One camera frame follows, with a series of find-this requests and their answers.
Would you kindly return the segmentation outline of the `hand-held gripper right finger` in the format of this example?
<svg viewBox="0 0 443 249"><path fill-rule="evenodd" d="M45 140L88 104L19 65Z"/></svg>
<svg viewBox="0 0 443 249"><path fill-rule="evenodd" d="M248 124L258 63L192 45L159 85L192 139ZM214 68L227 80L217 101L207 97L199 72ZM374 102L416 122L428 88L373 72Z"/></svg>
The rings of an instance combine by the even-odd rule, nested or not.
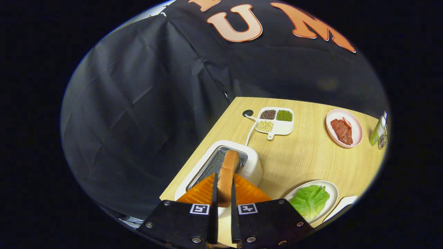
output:
<svg viewBox="0 0 443 249"><path fill-rule="evenodd" d="M231 238L239 249L288 249L314 229L285 199L239 203L239 182L234 175L231 195Z"/></svg>

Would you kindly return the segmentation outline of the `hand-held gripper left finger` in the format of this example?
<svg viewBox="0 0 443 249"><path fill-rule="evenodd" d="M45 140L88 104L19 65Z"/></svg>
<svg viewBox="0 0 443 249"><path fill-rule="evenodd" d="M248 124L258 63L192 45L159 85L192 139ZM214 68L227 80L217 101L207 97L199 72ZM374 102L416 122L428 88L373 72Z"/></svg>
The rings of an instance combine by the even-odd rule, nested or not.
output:
<svg viewBox="0 0 443 249"><path fill-rule="evenodd" d="M218 173L213 175L211 204L163 200L139 226L138 232L167 249L207 249L217 243Z"/></svg>

